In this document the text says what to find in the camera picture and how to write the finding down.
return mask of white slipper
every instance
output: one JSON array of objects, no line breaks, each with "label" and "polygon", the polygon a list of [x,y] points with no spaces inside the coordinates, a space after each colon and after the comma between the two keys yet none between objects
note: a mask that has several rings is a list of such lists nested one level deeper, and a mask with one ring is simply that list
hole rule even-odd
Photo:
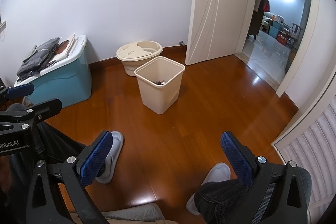
[{"label": "white slipper", "polygon": [[118,131],[112,131],[113,144],[110,152],[105,159],[105,171],[100,177],[96,177],[96,181],[107,184],[112,180],[117,160],[124,144],[124,136]]},{"label": "white slipper", "polygon": [[[225,180],[229,180],[231,176],[231,170],[230,167],[227,166],[225,163],[219,163],[216,164],[211,170],[209,171],[208,175],[205,177],[204,181],[201,185],[207,183],[207,182],[221,182]],[[193,215],[200,215],[200,213],[197,211],[195,202],[194,202],[194,195],[191,196],[191,198],[187,202],[187,210],[192,213]]]}]

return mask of wooden floor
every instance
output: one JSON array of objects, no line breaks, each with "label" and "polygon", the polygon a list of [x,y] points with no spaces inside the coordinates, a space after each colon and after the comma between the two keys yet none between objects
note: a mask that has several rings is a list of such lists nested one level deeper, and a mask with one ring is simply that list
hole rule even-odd
[{"label": "wooden floor", "polygon": [[[167,57],[184,63],[185,54]],[[124,135],[112,182],[87,187],[93,201],[101,211],[155,202],[180,224],[205,223],[185,205],[211,167],[228,163],[220,146],[224,131],[255,155],[281,163],[270,144],[296,111],[234,55],[186,66],[179,99],[162,115],[142,104],[137,79],[122,65],[93,71],[92,81],[89,100],[48,123],[87,145],[102,130]]]}]

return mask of white door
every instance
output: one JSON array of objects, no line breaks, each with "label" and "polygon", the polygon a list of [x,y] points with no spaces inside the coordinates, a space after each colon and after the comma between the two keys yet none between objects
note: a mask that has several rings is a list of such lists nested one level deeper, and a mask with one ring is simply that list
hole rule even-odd
[{"label": "white door", "polygon": [[246,39],[254,2],[192,0],[185,63],[234,54],[239,38]]}]

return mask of brown wooden baseboard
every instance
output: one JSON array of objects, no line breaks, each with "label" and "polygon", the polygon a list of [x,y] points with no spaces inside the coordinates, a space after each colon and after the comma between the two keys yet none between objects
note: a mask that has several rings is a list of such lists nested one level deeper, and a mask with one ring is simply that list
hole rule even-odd
[{"label": "brown wooden baseboard", "polygon": [[293,115],[296,114],[299,110],[299,108],[296,106],[296,104],[292,101],[292,99],[289,98],[289,96],[284,92],[281,95],[281,100],[291,109]]},{"label": "brown wooden baseboard", "polygon": [[[175,54],[175,53],[182,53],[187,51],[187,46],[171,46],[171,47],[164,47],[163,51],[161,53],[161,56],[166,56],[169,54]],[[117,59],[116,57],[112,57],[110,59],[101,60],[98,62],[94,62],[89,64],[90,70],[101,70],[106,67],[119,65],[121,64],[121,61]]]}]

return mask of textured blue pad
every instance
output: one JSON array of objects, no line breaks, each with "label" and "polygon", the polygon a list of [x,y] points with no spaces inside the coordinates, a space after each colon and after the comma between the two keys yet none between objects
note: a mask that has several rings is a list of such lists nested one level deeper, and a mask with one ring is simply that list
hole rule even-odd
[{"label": "textured blue pad", "polygon": [[6,99],[14,100],[19,97],[31,95],[33,92],[34,92],[34,85],[32,83],[13,87],[8,89],[8,91],[6,92]]},{"label": "textured blue pad", "polygon": [[250,187],[254,181],[253,169],[242,154],[242,152],[238,149],[236,144],[226,132],[224,132],[221,136],[220,146],[222,147],[233,170],[235,171],[239,182],[242,185]]},{"label": "textured blue pad", "polygon": [[112,143],[112,133],[107,132],[87,158],[86,162],[81,166],[79,183],[82,187],[92,184],[111,150]]}]

